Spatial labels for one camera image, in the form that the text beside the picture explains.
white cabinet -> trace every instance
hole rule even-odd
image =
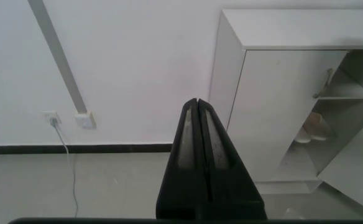
[[[228,134],[250,176],[270,180],[344,50],[248,50]]]
[[[313,191],[363,128],[363,10],[223,10],[209,102],[259,192]],[[332,135],[294,142],[312,111]]]

electrical outlet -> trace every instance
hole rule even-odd
[[[50,124],[50,118],[56,118],[58,124],[62,123],[56,111],[41,111],[40,114],[42,115],[43,119],[49,124]]]
[[[76,123],[79,127],[83,129],[95,129],[96,122],[94,121],[92,112],[87,112],[86,114],[75,115]]]

wall socket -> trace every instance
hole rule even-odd
[[[62,123],[56,111],[41,111],[40,115],[46,122],[48,122],[48,124],[50,124],[50,118],[56,118],[58,124]]]

white wall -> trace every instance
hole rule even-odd
[[[97,130],[81,130],[27,1],[0,1],[0,144],[172,142],[182,105],[207,99],[222,8],[363,8],[363,0],[45,1]]]

cabinet handle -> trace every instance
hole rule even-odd
[[[333,68],[329,68],[326,71],[326,73],[328,74],[326,82],[325,82],[324,86],[322,87],[322,89],[318,93],[313,95],[314,99],[317,99],[317,98],[323,96],[326,93],[326,90],[328,89],[329,84],[331,84],[331,80],[332,80],[332,77],[333,77],[333,74],[334,74]]]

